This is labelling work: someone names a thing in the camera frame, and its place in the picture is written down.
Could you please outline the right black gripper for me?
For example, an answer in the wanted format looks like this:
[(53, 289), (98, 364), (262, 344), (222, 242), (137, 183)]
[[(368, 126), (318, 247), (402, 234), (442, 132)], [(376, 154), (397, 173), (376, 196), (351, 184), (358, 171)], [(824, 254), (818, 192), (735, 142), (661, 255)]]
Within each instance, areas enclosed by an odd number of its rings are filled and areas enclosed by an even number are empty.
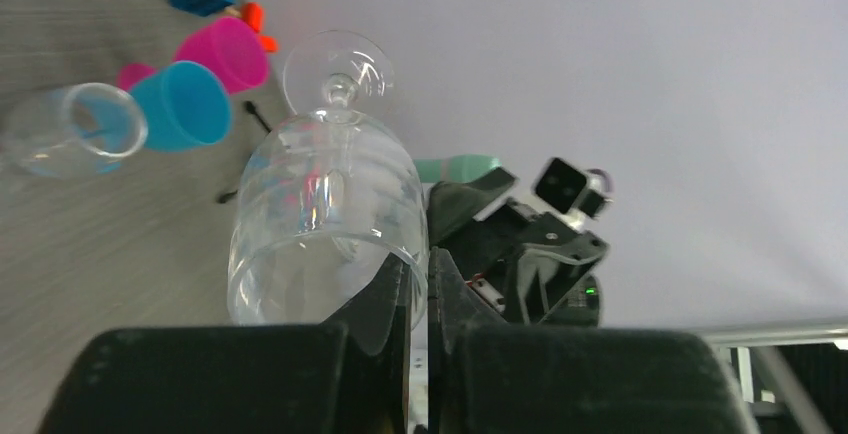
[(608, 254), (606, 241), (514, 199), (474, 219), (516, 181), (497, 167), (474, 181), (435, 184), (430, 245), (447, 250), (471, 291), (510, 323), (597, 327), (601, 286), (593, 270)]

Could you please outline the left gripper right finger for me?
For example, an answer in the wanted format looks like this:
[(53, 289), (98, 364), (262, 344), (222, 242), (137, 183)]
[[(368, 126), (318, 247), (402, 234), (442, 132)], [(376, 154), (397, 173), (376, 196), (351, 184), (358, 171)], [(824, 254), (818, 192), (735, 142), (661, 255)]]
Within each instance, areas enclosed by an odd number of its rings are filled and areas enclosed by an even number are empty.
[(755, 433), (729, 369), (683, 332), (521, 325), (429, 261), (433, 433)]

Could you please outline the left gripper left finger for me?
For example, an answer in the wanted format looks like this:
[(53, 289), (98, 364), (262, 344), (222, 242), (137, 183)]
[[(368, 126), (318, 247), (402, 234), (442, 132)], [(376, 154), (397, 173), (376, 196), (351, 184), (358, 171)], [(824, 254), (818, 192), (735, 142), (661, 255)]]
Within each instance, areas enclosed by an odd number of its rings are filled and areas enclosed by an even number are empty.
[(403, 433), (410, 268), (319, 324), (126, 328), (72, 363), (42, 433)]

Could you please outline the clear wine glass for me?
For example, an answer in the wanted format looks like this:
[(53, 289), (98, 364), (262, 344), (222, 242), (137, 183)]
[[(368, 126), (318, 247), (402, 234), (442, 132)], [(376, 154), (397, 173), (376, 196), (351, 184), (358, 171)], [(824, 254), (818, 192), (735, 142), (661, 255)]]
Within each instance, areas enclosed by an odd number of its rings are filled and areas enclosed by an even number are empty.
[(318, 323), (394, 257), (425, 310), (429, 260), (424, 189), (381, 121), (394, 71), (366, 37), (318, 33), (283, 69), (292, 116), (264, 138), (241, 176), (227, 307), (238, 325)]
[(144, 146), (146, 118), (126, 91), (82, 83), (24, 97), (1, 117), (1, 165), (46, 178), (109, 172)]

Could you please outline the pink wine glass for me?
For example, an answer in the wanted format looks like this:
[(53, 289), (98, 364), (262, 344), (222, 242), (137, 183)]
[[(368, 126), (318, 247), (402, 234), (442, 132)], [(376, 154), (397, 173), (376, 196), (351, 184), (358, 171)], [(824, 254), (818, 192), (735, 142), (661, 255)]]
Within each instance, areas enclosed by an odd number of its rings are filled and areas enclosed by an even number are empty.
[(220, 18), (190, 34), (173, 54), (174, 63), (188, 61), (205, 67), (206, 76), (179, 75), (178, 92), (205, 95), (215, 77), (220, 90), (235, 94), (261, 86), (269, 77), (270, 62), (258, 35), (244, 22)]

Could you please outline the blue wine glass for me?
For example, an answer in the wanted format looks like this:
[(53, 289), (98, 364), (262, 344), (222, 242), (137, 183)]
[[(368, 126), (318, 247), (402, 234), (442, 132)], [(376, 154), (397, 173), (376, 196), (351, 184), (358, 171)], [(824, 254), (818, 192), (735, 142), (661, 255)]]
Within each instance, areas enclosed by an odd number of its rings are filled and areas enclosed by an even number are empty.
[(187, 151), (214, 145), (230, 132), (229, 94), (201, 64), (172, 63), (136, 83), (129, 94), (146, 119), (148, 149)]

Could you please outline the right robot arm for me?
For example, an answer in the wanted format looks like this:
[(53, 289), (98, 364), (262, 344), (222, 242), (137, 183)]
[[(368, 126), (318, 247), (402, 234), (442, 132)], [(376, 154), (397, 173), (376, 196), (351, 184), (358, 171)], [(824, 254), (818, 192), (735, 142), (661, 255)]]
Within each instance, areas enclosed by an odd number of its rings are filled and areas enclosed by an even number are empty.
[(529, 194), (502, 167), (430, 191), (430, 243), (447, 250), (470, 291), (506, 321), (595, 327), (601, 288), (594, 268), (609, 245), (586, 224), (610, 202), (610, 178), (552, 158)]

